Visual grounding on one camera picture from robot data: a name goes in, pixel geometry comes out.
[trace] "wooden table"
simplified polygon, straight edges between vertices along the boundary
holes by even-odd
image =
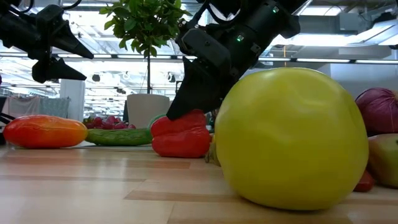
[[[0,223],[398,223],[398,190],[351,194],[323,212],[285,212],[239,198],[203,159],[141,149],[0,149]]]

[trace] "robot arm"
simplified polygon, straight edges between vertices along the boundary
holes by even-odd
[[[17,47],[38,62],[32,68],[33,79],[39,83],[65,78],[86,80],[80,72],[69,67],[63,59],[52,56],[52,47],[92,59],[93,54],[72,34],[69,22],[62,19],[65,8],[49,5],[37,14],[24,14],[11,5],[21,0],[0,0],[0,40],[5,47]]]
[[[253,66],[260,54],[279,34],[285,38],[300,32],[292,14],[307,0],[198,0],[203,3],[192,20],[182,20],[176,43],[180,50],[197,58],[183,58],[185,76],[167,113],[177,119],[194,109],[205,113],[220,107],[223,98]],[[216,18],[210,4],[225,16],[238,14],[232,21]],[[219,24],[197,25],[205,10]]]

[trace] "cucumber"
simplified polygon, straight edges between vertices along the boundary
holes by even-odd
[[[152,142],[147,128],[102,130],[89,129],[86,141],[100,146],[141,146]]]

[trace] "apple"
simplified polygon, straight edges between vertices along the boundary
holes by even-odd
[[[398,134],[369,138],[369,168],[380,184],[398,188]]]

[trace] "yellow fruit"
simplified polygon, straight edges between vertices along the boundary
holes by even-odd
[[[373,177],[380,184],[398,188],[398,134],[370,137],[369,152]]]
[[[305,68],[248,75],[218,113],[225,179],[261,205],[318,210],[343,200],[368,161],[362,116],[330,77]]]

